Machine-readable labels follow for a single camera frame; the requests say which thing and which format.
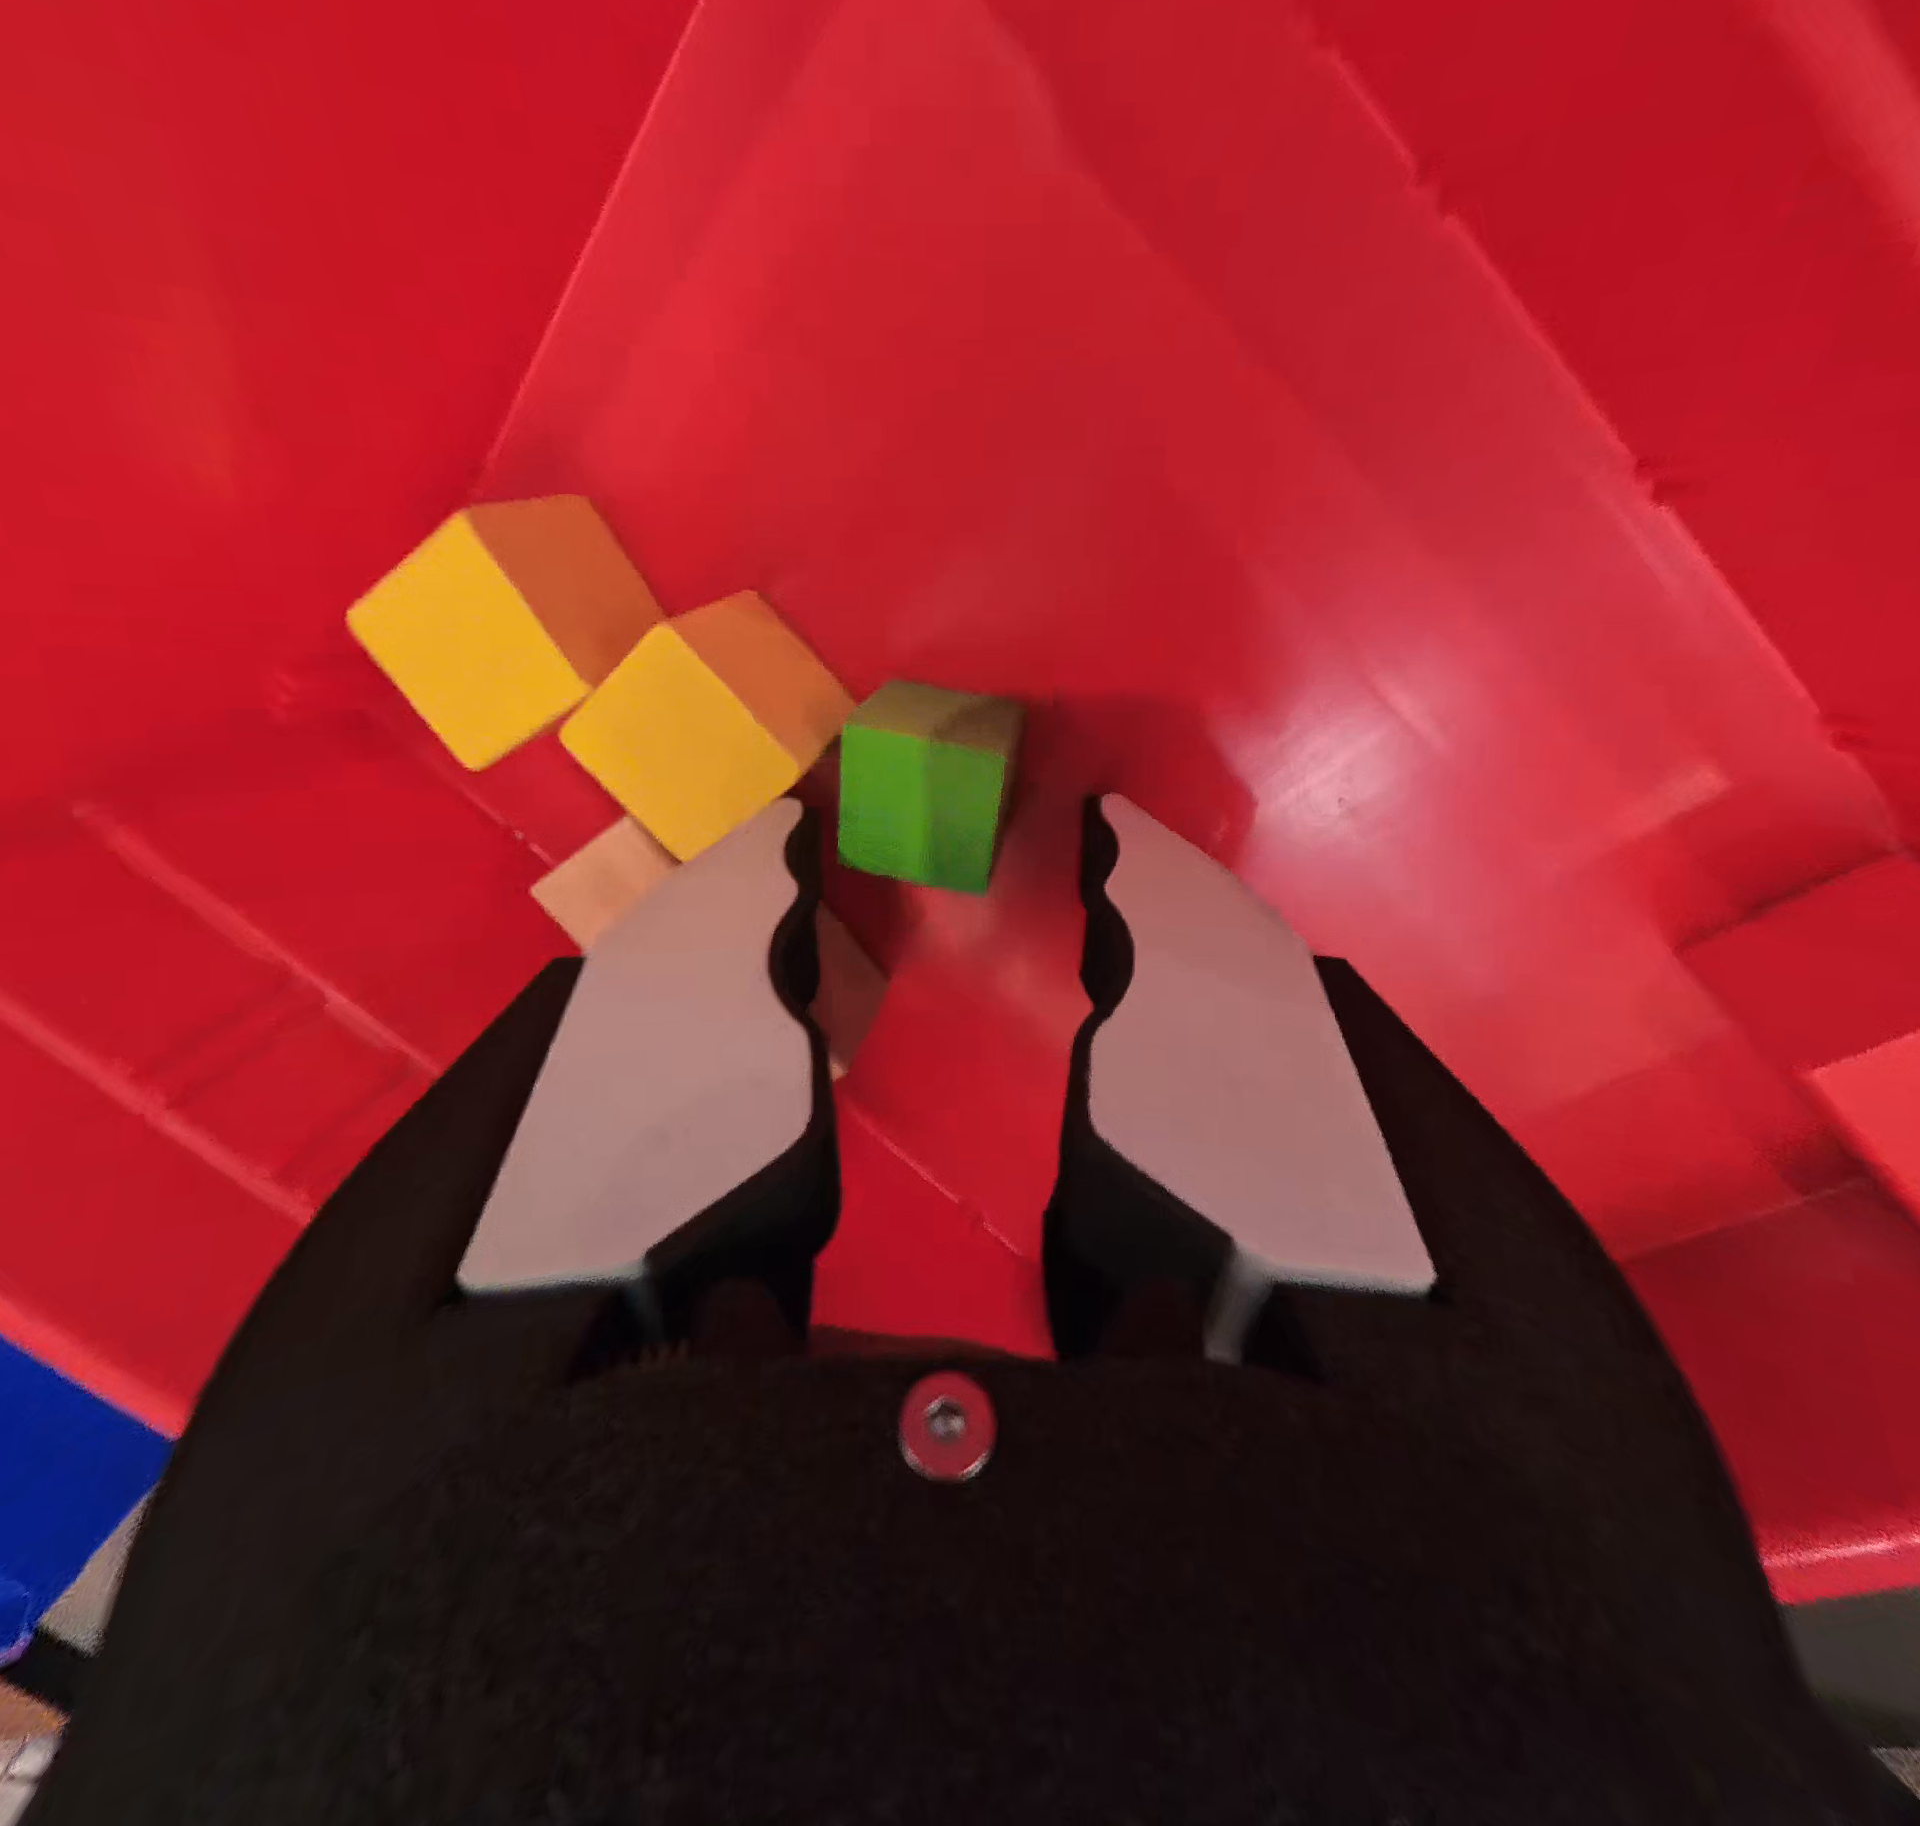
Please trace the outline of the blue plastic bin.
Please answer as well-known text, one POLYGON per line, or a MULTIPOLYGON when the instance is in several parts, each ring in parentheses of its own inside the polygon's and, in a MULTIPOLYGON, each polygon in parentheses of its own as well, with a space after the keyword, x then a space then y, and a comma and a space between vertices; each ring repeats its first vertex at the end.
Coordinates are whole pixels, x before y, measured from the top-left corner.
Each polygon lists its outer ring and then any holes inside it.
POLYGON ((3 1662, 152 1489, 174 1440, 3 1341, 3 1662))

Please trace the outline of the yellow wooden cube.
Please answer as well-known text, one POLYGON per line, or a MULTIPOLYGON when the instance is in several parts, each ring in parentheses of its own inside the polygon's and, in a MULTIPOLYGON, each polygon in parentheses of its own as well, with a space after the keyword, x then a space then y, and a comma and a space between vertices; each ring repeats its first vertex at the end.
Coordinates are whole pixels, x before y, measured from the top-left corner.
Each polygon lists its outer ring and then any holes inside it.
POLYGON ((740 590, 648 627, 559 740, 686 861, 802 781, 855 710, 852 692, 788 619, 740 590))

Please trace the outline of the small green wooden block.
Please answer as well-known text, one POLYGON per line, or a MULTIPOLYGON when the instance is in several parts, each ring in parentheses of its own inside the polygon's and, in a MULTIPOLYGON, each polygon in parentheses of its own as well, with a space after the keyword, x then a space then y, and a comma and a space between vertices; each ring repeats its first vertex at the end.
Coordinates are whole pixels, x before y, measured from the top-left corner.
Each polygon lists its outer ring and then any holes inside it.
POLYGON ((841 865, 951 893, 989 891, 1027 707, 1013 695, 893 677, 838 735, 841 865))

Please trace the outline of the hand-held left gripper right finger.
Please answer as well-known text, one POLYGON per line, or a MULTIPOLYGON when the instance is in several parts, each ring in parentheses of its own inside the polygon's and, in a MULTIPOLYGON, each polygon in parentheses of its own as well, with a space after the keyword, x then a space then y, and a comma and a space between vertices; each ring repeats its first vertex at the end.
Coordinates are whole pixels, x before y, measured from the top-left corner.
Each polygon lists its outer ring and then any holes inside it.
POLYGON ((1429 1295, 1429 1241, 1306 939, 1121 794, 1083 803, 1079 853, 1088 1012, 1042 1219, 1047 1300, 1429 1295))

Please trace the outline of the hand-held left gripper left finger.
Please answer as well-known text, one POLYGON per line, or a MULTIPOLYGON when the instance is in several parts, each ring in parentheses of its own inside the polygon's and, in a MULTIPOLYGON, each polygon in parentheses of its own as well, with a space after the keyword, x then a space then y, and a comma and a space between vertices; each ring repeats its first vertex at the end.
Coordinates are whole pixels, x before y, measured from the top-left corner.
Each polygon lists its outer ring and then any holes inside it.
POLYGON ((811 1300, 841 1213, 820 837, 776 798, 592 939, 458 1265, 463 1293, 787 1265, 811 1300))

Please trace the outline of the natural wooden block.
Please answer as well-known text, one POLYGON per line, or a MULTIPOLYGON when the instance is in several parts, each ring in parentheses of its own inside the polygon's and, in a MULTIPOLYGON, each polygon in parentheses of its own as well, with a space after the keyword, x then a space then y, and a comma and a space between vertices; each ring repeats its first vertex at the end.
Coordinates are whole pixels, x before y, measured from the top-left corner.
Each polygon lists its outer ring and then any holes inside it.
MULTIPOLYGON (((531 898, 579 949, 588 949, 675 869, 668 849, 623 815, 537 877, 531 898)), ((841 1082, 883 1012, 891 979, 827 903, 819 907, 814 929, 820 981, 811 1012, 828 1042, 830 1073, 841 1082)))

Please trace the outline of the red plastic bin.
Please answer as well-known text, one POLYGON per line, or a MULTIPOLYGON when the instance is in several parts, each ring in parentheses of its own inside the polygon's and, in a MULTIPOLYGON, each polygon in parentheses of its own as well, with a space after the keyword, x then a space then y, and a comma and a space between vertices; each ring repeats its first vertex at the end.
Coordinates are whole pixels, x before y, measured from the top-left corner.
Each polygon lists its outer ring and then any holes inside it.
POLYGON ((1351 957, 1917 1583, 1917 0, 4 0, 4 1352, 181 1435, 615 813, 346 614, 587 496, 1027 703, 838 876, 844 1325, 1042 1352, 1079 800, 1351 957))

